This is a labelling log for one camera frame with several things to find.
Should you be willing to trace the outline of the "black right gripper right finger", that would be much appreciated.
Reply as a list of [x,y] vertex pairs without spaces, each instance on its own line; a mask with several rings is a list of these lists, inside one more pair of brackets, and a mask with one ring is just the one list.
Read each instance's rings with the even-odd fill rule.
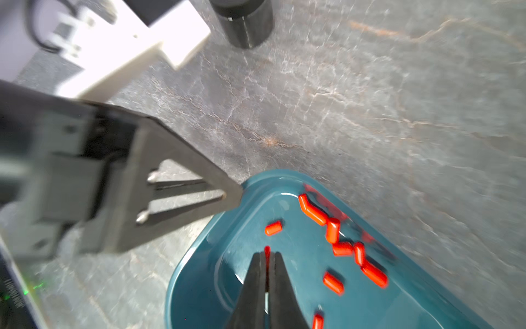
[[268,320],[270,328],[308,328],[280,252],[268,256]]

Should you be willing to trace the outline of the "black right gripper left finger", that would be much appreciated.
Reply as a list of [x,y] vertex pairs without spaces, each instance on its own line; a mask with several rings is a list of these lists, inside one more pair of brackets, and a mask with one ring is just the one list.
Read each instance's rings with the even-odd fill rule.
[[265,328],[267,276],[266,254],[255,253],[226,328]]

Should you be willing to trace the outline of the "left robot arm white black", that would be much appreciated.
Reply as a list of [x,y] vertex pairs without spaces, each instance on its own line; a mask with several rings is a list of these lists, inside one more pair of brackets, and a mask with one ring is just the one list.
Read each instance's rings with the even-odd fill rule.
[[81,71],[52,95],[1,83],[1,204],[19,214],[1,233],[3,260],[53,258],[82,226],[81,253],[126,252],[236,208],[242,186],[161,120],[109,104],[160,56],[179,68],[210,30],[188,1],[147,26],[112,25],[80,9],[53,36]]

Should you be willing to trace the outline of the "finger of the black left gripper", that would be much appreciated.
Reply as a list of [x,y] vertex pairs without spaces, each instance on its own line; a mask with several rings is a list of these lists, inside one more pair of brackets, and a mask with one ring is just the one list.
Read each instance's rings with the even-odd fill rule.
[[243,188],[160,119],[97,104],[92,150],[104,164],[81,253],[122,253],[237,207]]

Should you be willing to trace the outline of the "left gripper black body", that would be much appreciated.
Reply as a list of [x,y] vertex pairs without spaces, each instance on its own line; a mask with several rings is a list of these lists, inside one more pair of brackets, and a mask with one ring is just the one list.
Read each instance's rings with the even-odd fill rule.
[[1,83],[1,203],[21,208],[3,235],[14,259],[52,258],[69,228],[94,217],[135,129],[123,108]]

